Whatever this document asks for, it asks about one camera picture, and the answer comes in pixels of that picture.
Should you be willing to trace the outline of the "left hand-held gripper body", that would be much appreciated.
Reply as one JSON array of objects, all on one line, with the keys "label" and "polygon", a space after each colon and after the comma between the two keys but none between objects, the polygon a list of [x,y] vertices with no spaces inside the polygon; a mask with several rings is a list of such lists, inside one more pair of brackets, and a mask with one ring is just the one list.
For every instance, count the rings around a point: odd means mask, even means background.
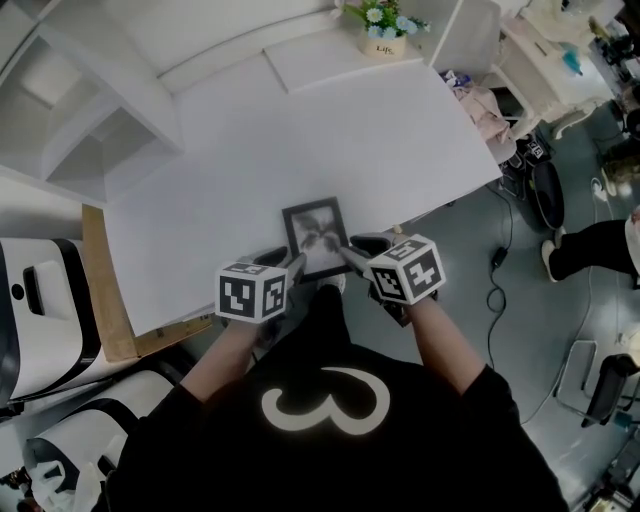
[{"label": "left hand-held gripper body", "polygon": [[260,252],[226,262],[216,272],[214,305],[219,318],[260,325],[285,311],[285,261],[279,266],[258,265],[253,259]]}]

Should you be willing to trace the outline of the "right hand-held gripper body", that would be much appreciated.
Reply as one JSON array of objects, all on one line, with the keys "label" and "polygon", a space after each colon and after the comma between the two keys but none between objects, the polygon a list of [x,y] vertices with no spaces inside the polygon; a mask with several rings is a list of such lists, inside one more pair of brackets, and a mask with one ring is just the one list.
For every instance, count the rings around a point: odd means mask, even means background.
[{"label": "right hand-held gripper body", "polygon": [[374,257],[368,267],[383,308],[402,327],[410,322],[406,308],[446,283],[435,242],[418,234]]}]

